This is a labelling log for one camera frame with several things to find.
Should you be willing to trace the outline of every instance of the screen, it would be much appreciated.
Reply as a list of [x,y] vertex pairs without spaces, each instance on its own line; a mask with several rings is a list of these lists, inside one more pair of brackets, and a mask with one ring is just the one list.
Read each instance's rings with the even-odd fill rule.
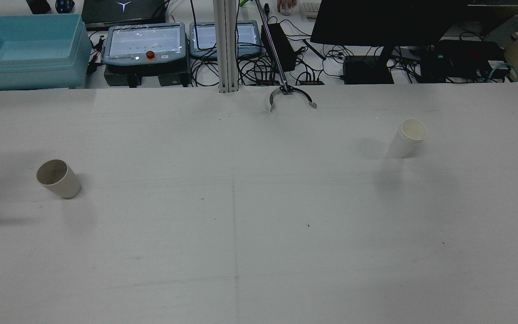
[[[237,24],[237,32],[239,43],[258,44],[259,36],[255,33],[253,24]],[[197,41],[193,33],[192,44],[197,49]],[[199,49],[210,49],[215,45],[215,26],[214,25],[197,25],[197,37],[199,38]]]
[[311,41],[329,45],[432,45],[469,0],[322,0]]
[[131,28],[113,31],[109,55],[154,52],[178,52],[179,27]]

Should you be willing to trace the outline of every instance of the power adapter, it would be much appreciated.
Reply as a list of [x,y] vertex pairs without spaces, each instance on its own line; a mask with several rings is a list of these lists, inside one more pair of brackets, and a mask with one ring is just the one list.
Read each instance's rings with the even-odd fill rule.
[[[271,32],[271,38],[273,39],[273,45],[275,45],[275,50],[279,56],[279,61],[281,61],[281,68],[283,69],[283,72],[293,71],[295,69],[295,62],[297,61],[297,54],[293,50],[289,39],[287,39],[287,36],[285,35],[285,32],[281,28],[280,24],[268,24],[268,26],[269,31]],[[267,34],[265,33],[264,25],[261,26],[261,42],[265,45],[265,49],[267,50],[269,57],[275,61],[273,51],[269,46]]]

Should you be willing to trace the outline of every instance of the white paper cup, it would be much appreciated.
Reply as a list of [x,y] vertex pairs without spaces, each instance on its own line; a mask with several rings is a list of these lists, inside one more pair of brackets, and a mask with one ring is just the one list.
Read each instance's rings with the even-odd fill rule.
[[51,160],[41,165],[37,170],[37,182],[67,199],[75,197],[81,190],[73,170],[62,160]]
[[427,137],[425,125],[417,119],[407,119],[399,126],[399,130],[389,147],[392,158],[404,158]]

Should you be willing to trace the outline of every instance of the tipped paper cup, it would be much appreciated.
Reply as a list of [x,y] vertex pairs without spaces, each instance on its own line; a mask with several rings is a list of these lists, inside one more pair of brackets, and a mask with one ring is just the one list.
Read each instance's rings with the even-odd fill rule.
[[79,179],[62,160],[45,162],[37,170],[37,182],[52,193],[70,199],[81,190]]

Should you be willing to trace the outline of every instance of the white tabletop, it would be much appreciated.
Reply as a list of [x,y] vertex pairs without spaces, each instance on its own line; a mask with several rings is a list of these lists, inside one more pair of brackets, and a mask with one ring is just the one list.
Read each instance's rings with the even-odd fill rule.
[[518,323],[518,84],[271,90],[0,92],[0,323]]

